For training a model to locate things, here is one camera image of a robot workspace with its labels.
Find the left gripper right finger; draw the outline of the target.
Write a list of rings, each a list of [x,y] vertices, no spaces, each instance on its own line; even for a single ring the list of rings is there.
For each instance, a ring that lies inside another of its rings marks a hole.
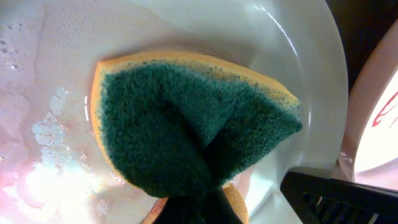
[[[397,224],[397,192],[297,172],[280,191],[305,224]]]

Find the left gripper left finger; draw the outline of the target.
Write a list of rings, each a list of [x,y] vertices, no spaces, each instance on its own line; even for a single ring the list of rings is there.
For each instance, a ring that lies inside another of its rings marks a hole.
[[[223,189],[167,199],[153,224],[243,224]]]

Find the pink plate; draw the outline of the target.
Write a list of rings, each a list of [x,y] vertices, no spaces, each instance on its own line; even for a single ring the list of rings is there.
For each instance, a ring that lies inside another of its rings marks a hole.
[[[348,180],[397,189],[397,24],[371,53],[349,94],[338,157]]]

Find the green yellow sponge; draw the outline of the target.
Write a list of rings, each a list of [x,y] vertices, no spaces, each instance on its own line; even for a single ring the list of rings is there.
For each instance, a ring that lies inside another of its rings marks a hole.
[[[231,183],[302,130],[299,99],[277,80],[210,55],[144,52],[96,65],[91,123],[117,175],[157,199],[223,189],[243,223]]]

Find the light green plate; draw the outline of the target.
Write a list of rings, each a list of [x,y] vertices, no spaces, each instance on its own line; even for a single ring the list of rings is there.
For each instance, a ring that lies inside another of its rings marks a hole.
[[[279,190],[293,167],[329,177],[348,79],[325,1],[2,1],[1,222],[140,223],[156,199],[107,164],[90,121],[96,63],[184,49],[280,81],[301,132],[235,179],[251,223],[298,223]]]

